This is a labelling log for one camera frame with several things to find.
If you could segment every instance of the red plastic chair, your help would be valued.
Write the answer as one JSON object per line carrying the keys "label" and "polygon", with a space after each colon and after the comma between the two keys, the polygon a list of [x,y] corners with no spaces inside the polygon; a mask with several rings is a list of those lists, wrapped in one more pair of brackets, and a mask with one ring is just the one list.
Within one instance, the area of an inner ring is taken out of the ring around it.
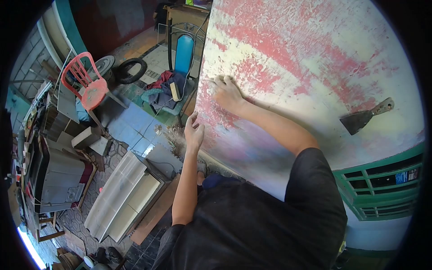
{"label": "red plastic chair", "polygon": [[[80,59],[83,57],[88,57],[90,59],[93,70],[96,72],[99,79],[93,81],[92,78],[90,78],[89,74],[80,61]],[[70,71],[75,79],[86,89],[82,96],[70,84],[67,83],[66,74],[68,71]],[[105,128],[102,126],[101,122],[99,119],[97,119],[92,111],[98,107],[99,104],[101,104],[106,95],[127,109],[127,106],[109,91],[106,80],[102,78],[101,74],[99,74],[92,55],[87,51],[80,53],[69,62],[61,74],[61,82],[80,99],[84,109],[89,113],[89,115],[93,118],[96,124],[98,124],[102,131],[105,131]]]}

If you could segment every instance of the black t-shirt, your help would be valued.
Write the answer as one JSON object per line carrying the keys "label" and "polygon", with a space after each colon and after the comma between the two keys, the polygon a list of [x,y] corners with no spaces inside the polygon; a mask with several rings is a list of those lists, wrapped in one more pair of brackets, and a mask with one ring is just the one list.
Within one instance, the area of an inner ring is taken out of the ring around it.
{"label": "black t-shirt", "polygon": [[328,270],[346,222],[323,153],[308,148],[294,162],[285,202],[247,183],[202,191],[193,221],[161,238],[152,269]]}
{"label": "black t-shirt", "polygon": [[155,13],[157,13],[156,15],[156,28],[158,27],[158,25],[160,23],[162,24],[166,24],[166,15],[167,15],[167,10],[164,9],[165,6],[173,6],[173,3],[170,2],[163,2],[163,3],[159,3],[158,6],[155,9]]}

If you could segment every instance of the putty knife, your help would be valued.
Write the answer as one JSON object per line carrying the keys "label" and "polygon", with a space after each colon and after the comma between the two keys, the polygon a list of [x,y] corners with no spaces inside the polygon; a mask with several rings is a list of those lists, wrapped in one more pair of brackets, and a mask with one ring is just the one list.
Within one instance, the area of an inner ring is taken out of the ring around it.
{"label": "putty knife", "polygon": [[348,130],[351,135],[354,135],[359,132],[367,123],[369,123],[372,116],[391,111],[393,108],[393,99],[387,98],[370,111],[358,112],[356,114],[345,116],[339,120],[344,125],[346,130]]}

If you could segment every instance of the peeling paint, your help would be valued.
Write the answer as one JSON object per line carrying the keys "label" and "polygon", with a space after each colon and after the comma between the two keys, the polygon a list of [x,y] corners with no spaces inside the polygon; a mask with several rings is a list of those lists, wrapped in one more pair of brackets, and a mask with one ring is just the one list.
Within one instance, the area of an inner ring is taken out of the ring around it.
{"label": "peeling paint", "polygon": [[[248,101],[311,131],[332,169],[380,160],[424,140],[408,59],[368,1],[213,2],[196,104],[207,127],[203,150],[283,198],[293,157],[214,102],[208,79],[222,74],[235,78]],[[340,123],[388,97],[395,109],[373,117],[358,134]]]}

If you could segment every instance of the green window grille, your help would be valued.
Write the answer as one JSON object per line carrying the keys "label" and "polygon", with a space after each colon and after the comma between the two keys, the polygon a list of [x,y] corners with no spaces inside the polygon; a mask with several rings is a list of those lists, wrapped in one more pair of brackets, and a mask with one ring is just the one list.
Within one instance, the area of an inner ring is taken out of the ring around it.
{"label": "green window grille", "polygon": [[333,171],[342,199],[359,220],[412,214],[421,182],[424,144],[369,164]]}

